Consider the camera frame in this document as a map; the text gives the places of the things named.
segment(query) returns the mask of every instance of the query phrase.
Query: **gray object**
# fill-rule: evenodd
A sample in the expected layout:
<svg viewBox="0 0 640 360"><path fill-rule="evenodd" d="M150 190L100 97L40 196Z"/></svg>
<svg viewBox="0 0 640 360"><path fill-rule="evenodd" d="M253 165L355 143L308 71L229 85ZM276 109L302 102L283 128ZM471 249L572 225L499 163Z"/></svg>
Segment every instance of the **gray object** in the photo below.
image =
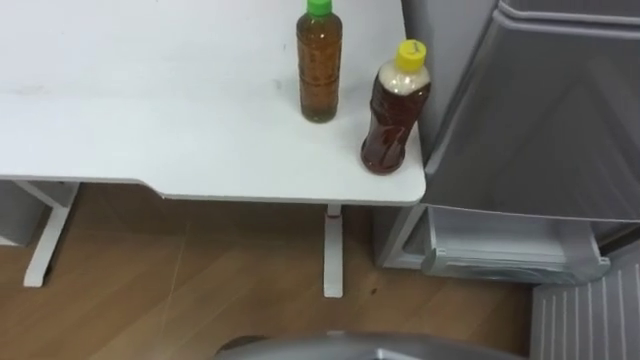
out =
<svg viewBox="0 0 640 360"><path fill-rule="evenodd" d="M495 350L425 335L334 332L265 340L220 352L216 360L524 360Z"/></svg>
<svg viewBox="0 0 640 360"><path fill-rule="evenodd" d="M581 221L428 209L417 227L430 275L537 284L579 284L609 269Z"/></svg>
<svg viewBox="0 0 640 360"><path fill-rule="evenodd" d="M532 359L640 360L640 242L609 257L598 281L535 288Z"/></svg>
<svg viewBox="0 0 640 360"><path fill-rule="evenodd" d="M495 11L456 96L427 204L640 220L640 29Z"/></svg>
<svg viewBox="0 0 640 360"><path fill-rule="evenodd" d="M427 191L375 210L379 265L421 266L427 207L576 220L600 237L640 222L640 2L403 5L407 35L430 45Z"/></svg>

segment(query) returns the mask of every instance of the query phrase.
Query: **dark stain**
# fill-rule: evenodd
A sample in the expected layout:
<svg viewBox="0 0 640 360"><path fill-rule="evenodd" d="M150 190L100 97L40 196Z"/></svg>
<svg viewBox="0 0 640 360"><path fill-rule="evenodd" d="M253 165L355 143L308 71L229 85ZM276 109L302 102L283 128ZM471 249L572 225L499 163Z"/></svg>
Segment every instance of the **dark stain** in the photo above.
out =
<svg viewBox="0 0 640 360"><path fill-rule="evenodd" d="M282 81L280 81L278 79L273 79L273 85L275 85L276 90L278 90L278 91L282 90Z"/></svg>

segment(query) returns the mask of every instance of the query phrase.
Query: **refrigerator drawer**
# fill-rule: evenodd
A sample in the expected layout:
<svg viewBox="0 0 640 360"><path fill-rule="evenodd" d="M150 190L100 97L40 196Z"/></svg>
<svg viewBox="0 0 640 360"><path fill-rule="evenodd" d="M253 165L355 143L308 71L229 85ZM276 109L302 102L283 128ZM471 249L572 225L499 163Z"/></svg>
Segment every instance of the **refrigerator drawer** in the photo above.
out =
<svg viewBox="0 0 640 360"><path fill-rule="evenodd" d="M429 208L412 236L428 275L575 284L609 268L582 221Z"/></svg>

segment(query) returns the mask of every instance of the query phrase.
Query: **brown liquid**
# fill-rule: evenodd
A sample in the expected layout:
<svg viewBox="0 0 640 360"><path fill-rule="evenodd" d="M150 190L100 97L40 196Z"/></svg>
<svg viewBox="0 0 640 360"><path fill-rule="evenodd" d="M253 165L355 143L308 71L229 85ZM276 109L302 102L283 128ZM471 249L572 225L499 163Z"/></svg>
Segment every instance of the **brown liquid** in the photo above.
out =
<svg viewBox="0 0 640 360"><path fill-rule="evenodd" d="M360 153L371 172L389 174L402 165L409 134L430 90L431 83L409 95L398 95L385 89L376 77L370 103L371 126Z"/></svg>
<svg viewBox="0 0 640 360"><path fill-rule="evenodd" d="M302 115L326 122L338 109L342 22L335 14L304 14L296 26Z"/></svg>

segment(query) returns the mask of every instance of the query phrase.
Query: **wooden floor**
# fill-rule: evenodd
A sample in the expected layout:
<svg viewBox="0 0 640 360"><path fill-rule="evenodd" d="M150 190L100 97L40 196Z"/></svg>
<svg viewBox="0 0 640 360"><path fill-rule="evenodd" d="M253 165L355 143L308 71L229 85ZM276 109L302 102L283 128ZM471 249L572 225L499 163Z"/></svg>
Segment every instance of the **wooden floor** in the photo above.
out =
<svg viewBox="0 0 640 360"><path fill-rule="evenodd" d="M345 296L322 297L321 206L161 200L84 185L44 288L0 248L0 359L205 359L240 335L421 332L526 354L530 291L371 262L345 210Z"/></svg>

